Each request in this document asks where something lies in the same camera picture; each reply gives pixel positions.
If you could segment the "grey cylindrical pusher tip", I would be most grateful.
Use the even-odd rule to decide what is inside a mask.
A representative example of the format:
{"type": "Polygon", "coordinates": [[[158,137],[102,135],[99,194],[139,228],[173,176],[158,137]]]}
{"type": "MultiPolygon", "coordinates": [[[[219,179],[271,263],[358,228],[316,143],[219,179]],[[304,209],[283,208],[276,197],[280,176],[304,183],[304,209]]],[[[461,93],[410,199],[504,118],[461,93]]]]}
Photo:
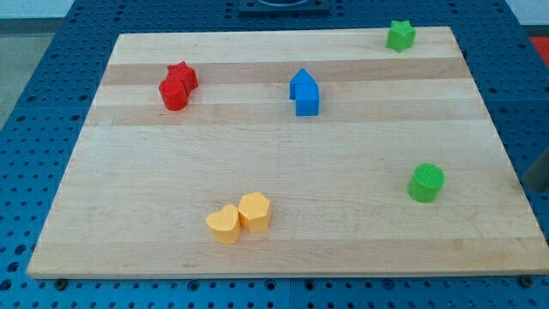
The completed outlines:
{"type": "Polygon", "coordinates": [[[522,175],[525,187],[537,193],[548,190],[548,160],[549,150],[545,148],[530,168],[522,175]]]}

